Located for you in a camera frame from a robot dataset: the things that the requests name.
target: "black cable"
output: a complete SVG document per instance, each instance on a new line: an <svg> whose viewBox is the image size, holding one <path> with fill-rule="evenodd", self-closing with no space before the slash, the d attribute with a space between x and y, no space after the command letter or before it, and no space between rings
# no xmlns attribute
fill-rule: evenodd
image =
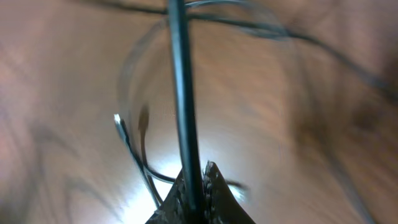
<svg viewBox="0 0 398 224"><path fill-rule="evenodd" d="M185 8L183 0L169 0L177 132L188 209L195 223L203 223L206 202L200 169L190 38Z"/></svg>
<svg viewBox="0 0 398 224"><path fill-rule="evenodd" d="M118 9L118 10L126 11L126 12L135 11L135 12L144 12L144 13L149 13L149 14L160 14L160 15L168 14L168 10L166 8L143 6L143 5L134 4L134 3L109 2L109 1L104 1L104 0L97 0L97 1L96 0L88 0L88 1L72 0L72 1L91 3L96 6L110 7L113 9ZM276 26L266 24L266 23L239 21L239 20L234 20L234 19L228 19L225 17L220 17L220 16L217 16L214 14L205 14L205 13L188 13L187 17L188 17L188 19L217 22L217 23L222 23L222 24L227 24L227 25L232 25L232 26L237 26L237 27L249 28L250 30L247 33L250 35L256 36L256 37L275 39L275 40L278 40L278 39L284 37L281 34L281 32L278 31L278 28ZM275 33L264 35L264 34L260 34L260 33L256 32L256 30L254 30L254 29L266 30L266 31L275 32ZM321 42L320 40L318 40L314 37L310 37L310 36L304 35L304 34L298 34L296 32L292 32L288 29L286 29L286 34L292 38L301 39L301 40L310 42L311 44L321 47L322 49L326 50L327 52L329 52L333 56L335 56L339 61L341 61L345 65L349 66L349 68L353 69L355 71L355 74L357 74L358 77L363 82L365 82L367 85L376 88L377 90L381 91L383 94L386 94L392 100L398 101L398 91L396 90L396 88L394 88L392 85L388 84L387 82L384 82L382 79L377 77L377 75L366 71L364 68L362 68L359 65L357 65L356 63L352 62L349 58L345 57L343 54L334 50L329 45Z"/></svg>
<svg viewBox="0 0 398 224"><path fill-rule="evenodd" d="M118 114L114 115L114 123L116 125L116 129L118 130L119 137L123 141L123 143L126 145L126 147L129 149L129 152L131 153L132 158L134 159L134 162L136 162L139 171L142 175L142 178L144 178L144 183L146 187L149 190L150 195L152 196L152 199L154 200L154 203L156 205L156 208L160 207L161 202L159 201L162 200L159 194L157 193L156 189L153 189L146 177L146 174L144 172L144 165L139 158L137 152L132 148L131 143L130 143L130 138L129 138L129 133L127 132L126 124L124 123L124 120L120 118Z"/></svg>
<svg viewBox="0 0 398 224"><path fill-rule="evenodd" d="M128 10L128 11L141 11L141 12L163 14L163 15L168 14L167 10L162 9L162 8L146 7L146 6L131 5L131 4L119 4L116 2L110 3L110 2L104 2L104 1L100 1L100 2L96 1L95 3L100 3L104 6L111 6L116 9L122 9L122 10ZM202 6L202 5L204 6L204 5L209 5L209 4L242 4L243 5L246 3L248 3L248 2L247 1L238 1L238 0L214 0L214 1L205 0L205 1L189 2L186 4L186 7L196 7L196 6ZM343 54L337 52L336 50L334 50L327 44L324 44L320 40L317 40L316 38L313 38L313 37L310 37L307 35L302 35L302 34L297 34L295 32L291 32L291 31L285 29L283 26L281 26L278 22L277 22L277 25L271 25L271 24L266 24L266 23L237 21L237 20L231 20L228 18L220 17L217 15L204 14L204 13L200 13L200 14L190 13L187 15L187 17L189 19L199 19L199 20L204 20L204 21L219 22L219 23L223 23L223 24L244 27L244 28L246 28L245 32L247 32L248 34L251 34L251 35L254 35L257 37L266 38L266 39L283 40L285 38L292 37L292 38L296 38L296 39L306 40L312 44L318 45L319 47L323 48L324 50L326 50L327 52L329 52L333 56L335 56L338 60L342 61L345 65L349 66L351 69L353 69L356 72L356 74L360 77L360 79L362 79L362 81L364 81L368 85L371 85L374 88L381 90L384 93L387 93L393 99L398 100L398 93L396 91L394 91L394 89L388 83L382 81L377 76L367 72L365 69L363 69L360 66L356 65L355 63L353 63L350 59L345 57ZM153 39L152 35L154 33L156 33L159 29L160 29L160 26L157 27L155 25L150 30L150 32L148 32L145 35L145 37L148 37L148 38L141 39L139 41L139 42L144 42L145 44L142 49L138 50L138 54L135 54L135 56L136 55L138 55L138 56L133 57L134 62L136 62L136 60L139 59L139 55L142 54L142 52L144 51L144 49L147 46L147 43ZM260 33L261 30L266 30L268 32ZM129 64L128 67L130 68L130 70L132 70L132 68L134 68L134 63ZM309 84L309 82L308 82L308 80L306 80L306 78L304 78L304 80L305 80L306 88L310 92L309 94L312 94L312 96L310 96L310 97L312 98L313 108L316 109L316 108L318 108L318 106L317 106L318 102L317 102L315 96L313 95L312 86L311 86L311 84ZM322 112L319 111L318 109L316 109L316 114L319 115L319 117L323 118ZM330 147L330 146L328 144L329 141L327 140L325 132L320 131L318 133L318 138L323 143L325 156L328 159L329 163L331 164L331 168L332 168L331 171L334 174L334 176L338 179L340 184L343 186L343 190L345 191L345 194L349 198L350 202L357 209L358 213L364 218L366 223L369 223L369 224L376 223L374 221L373 217L370 215L369 211L367 210L366 206L362 202L361 197L358 195L358 192L355 189L354 184L352 183L352 180L349 178L349 175L343 168L343 165L339 162L339 160L336 158L336 156L334 154L331 154L330 150L326 149L327 147ZM143 174L144 177L145 177L145 174L148 174L148 175L151 175L151 176L155 177L156 179L159 179L164 182L168 182L168 183L174 182L175 179L166 177L162 174L159 174L159 173L155 172L154 170L148 168L145 165L140 165L140 161L141 161L140 158L139 157L135 158L135 155L133 152L132 152L132 155L134 157L134 160L137 162L138 166L140 167L141 173L142 174L144 173ZM148 188L151 191L152 197L155 200L154 193L152 192L153 189L151 189L150 187L148 187Z"/></svg>
<svg viewBox="0 0 398 224"><path fill-rule="evenodd" d="M187 7L200 7L204 6L205 4L187 4ZM134 45L133 49L129 52L126 61L124 62L123 68L121 70L121 74L119 76L119 81L118 81L118 101L119 105L121 105L121 111L122 114L129 114L129 109L126 107L128 105L127 101L128 99L126 98L128 96L129 92L129 83L131 82L131 74L133 74L133 71L135 69L136 64L138 63L139 59L141 58L141 55L146 51L146 48L149 46L149 44L152 42L152 40L155 38L155 36L159 33L160 30L165 28L168 25L168 20L167 19L161 19L160 21L156 22L150 29L149 31L143 35L137 43ZM131 139L132 145L135 147L135 142ZM166 182L166 183L174 183L175 179L171 177L164 176L145 164L143 164L145 173L156 178L157 180ZM239 187L240 189L245 190L246 187L240 184L237 184L235 181L232 180L226 180L226 183L228 185L232 185L235 187Z"/></svg>

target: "wood grain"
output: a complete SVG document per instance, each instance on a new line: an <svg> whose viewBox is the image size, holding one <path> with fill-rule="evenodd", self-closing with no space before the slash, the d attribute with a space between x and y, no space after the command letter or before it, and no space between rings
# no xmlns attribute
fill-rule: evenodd
<svg viewBox="0 0 398 224"><path fill-rule="evenodd" d="M396 82L396 2L261 2L290 28ZM113 114L123 60L160 18L68 1L0 2L0 223L144 223L152 215ZM226 179L250 188L241 205L256 223L363 223L313 138L316 117L302 83L292 82L295 70L286 70L284 43L205 22L191 32L202 167L215 161ZM334 153L379 222L397 223L396 106L319 48L296 44ZM176 176L169 54L163 31L134 74L129 119L140 139L147 106L146 159ZM165 198L171 185L155 185Z"/></svg>

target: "curved wire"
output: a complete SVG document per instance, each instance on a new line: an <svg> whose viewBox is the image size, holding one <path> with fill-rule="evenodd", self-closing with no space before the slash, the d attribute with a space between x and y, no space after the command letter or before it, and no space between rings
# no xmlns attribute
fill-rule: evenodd
<svg viewBox="0 0 398 224"><path fill-rule="evenodd" d="M144 163L141 161L137 151L133 148L129 133L126 128L126 124L123 119L120 118L118 114L114 115L114 123L116 126L116 130L118 131L119 137L123 141L123 143L126 145L126 147L129 149L129 152L131 153L131 157L133 158L134 162L136 162L136 165L138 166L138 169L144 178L144 183L146 187L149 190L150 195L152 196L152 199L155 203L156 208L160 207L160 204L162 203L162 198L159 196L158 192L156 189L152 189L153 187L151 186L149 180L147 179L145 172L144 172Z"/></svg>
<svg viewBox="0 0 398 224"><path fill-rule="evenodd" d="M304 84L306 89L309 92L309 97L311 98L311 104L312 108L316 110L316 114L320 118L322 118L323 122L325 118L323 117L323 113L319 110L319 102L317 101L315 94L313 93L313 87L307 80L307 77L305 75L305 69L302 67L303 63L300 63L300 56L298 50L295 48L295 45L293 42L290 40L291 37L293 38L299 38L302 40L309 41L313 44L316 44L323 49L327 50L329 53L334 55L337 59L341 60L344 62L346 65L351 67L358 75L359 77L364 80L367 84L374 86L377 89L380 89L382 91L386 91L386 89L389 89L389 85L380 79L378 79L375 76L370 75L368 72L365 71L365 69L357 66L353 62L351 62L348 58L344 57L344 55L340 54L336 50L332 49L331 47L327 46L323 42L320 42L317 39L314 39L312 37L306 36L306 35L301 35L301 34L296 34L293 33L287 29L285 29L280 22L276 19L276 17L273 15L272 12L270 12L268 9L264 7L258 7L255 6L251 2L247 1L240 1L240 0L204 0L204 1L195 1L195 2L188 2L186 6L188 8L192 7L200 7L200 6L208 6L212 4L237 4L239 6L244 6L245 8L251 8L254 9L255 11L259 11L260 13L264 14L267 17L270 17L271 20L274 21L276 25L270 25L266 23L255 23L255 22L244 22L244 21L232 21L228 18L222 18L218 17L216 15L211 15L211 14L189 14L190 19L203 19L203 20L208 20L208 21L213 21L213 22L222 22L230 25L235 25L235 26L240 26L244 27L245 29L243 30L244 32L254 35L256 37L262 37L266 39L283 39L283 40L288 40L288 46L290 47L291 51L293 52L294 56L296 57L296 63L297 66L299 67L298 73L300 74L301 78L304 80ZM167 10L164 11L155 11L155 10L147 10L146 12L151 12L151 13L158 13L158 14L166 14ZM121 103L122 111L125 110L128 112L128 108L123 108L123 105L126 105L124 103L127 102L127 96L128 93L128 84L131 81L131 74L132 71L135 68L135 64L138 62L140 59L141 55L144 53L145 49L148 47L149 43L154 39L154 36L163 29L165 26L168 25L167 19L162 19L161 21L157 22L152 28L147 32L135 45L133 50L129 53L129 56L127 57L122 72L119 77L119 83L118 83L118 89L119 89L119 95L118 99L119 102ZM267 33L262 33L260 32L261 30L267 30ZM321 140L323 143L323 147L328 147L328 140L326 137L326 134L323 131L320 131L318 133L318 138ZM131 139L132 144L135 146L135 142L133 139ZM340 184L343 186L343 190L345 191L345 194L348 196L350 199L350 202L353 204L353 206L357 209L358 213L364 218L366 223L368 224L373 224L376 223L372 217L372 215L369 213L367 210L366 206L362 202L361 197L359 196L358 192L356 191L352 180L348 177L347 172L343 168L342 164L336 159L335 155L333 154L326 154L326 158L330 161L331 167L332 167L332 173L335 175L335 177L338 179ZM175 179L171 177L166 177L162 174L157 173L156 171L150 169L147 166L143 167L145 170L145 173L151 177L154 177L158 180L168 182L168 183L174 183Z"/></svg>

